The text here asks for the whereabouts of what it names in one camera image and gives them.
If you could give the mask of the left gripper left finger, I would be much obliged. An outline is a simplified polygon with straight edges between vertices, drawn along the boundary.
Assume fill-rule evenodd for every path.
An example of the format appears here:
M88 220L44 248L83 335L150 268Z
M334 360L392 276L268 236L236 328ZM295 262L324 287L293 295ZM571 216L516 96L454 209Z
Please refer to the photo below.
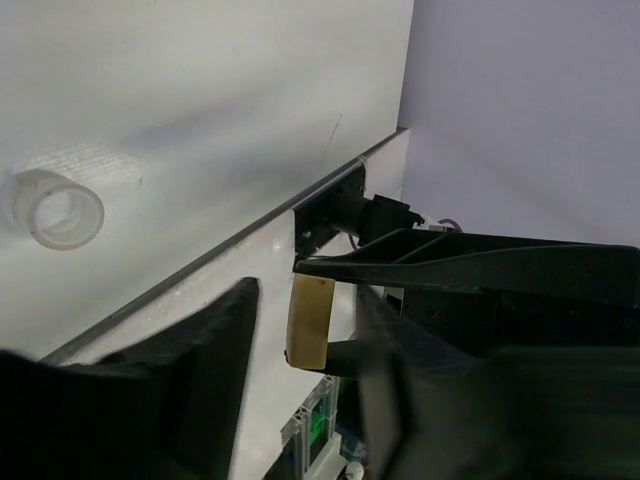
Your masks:
M93 364L1 354L5 479L225 479L257 319L244 278Z

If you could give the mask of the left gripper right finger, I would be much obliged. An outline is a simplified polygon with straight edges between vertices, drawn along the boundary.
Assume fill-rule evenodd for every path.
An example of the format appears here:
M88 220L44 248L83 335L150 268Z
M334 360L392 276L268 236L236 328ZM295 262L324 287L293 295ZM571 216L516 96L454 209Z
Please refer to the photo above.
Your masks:
M635 479L639 352L466 356L357 291L361 405L376 479Z

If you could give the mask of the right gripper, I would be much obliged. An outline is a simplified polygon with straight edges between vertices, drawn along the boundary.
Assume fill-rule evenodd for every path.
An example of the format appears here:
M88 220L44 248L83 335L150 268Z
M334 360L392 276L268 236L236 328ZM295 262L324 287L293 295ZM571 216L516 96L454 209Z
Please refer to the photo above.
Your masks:
M471 355L494 343L499 295L407 289L477 289L608 305L639 302L639 250L631 246L402 229L347 254L300 260L294 270L344 283L391 286L385 296L403 317ZM382 347L359 339L330 342L323 373L350 379L390 376Z

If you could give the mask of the tan eraser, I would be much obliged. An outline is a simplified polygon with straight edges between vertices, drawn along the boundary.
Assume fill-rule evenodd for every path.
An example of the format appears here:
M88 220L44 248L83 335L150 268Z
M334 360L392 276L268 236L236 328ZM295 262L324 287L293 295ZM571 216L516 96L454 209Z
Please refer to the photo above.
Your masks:
M289 304L285 356L293 368L325 368L335 281L295 273Z

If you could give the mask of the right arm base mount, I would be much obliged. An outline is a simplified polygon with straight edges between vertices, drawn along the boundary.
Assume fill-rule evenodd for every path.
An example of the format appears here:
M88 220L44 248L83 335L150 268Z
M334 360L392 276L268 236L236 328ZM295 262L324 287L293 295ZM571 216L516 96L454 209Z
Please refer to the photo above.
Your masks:
M399 229L425 223L403 202L376 194L365 196L365 166L360 164L329 182L294 207L295 253L313 256L340 233L359 247Z

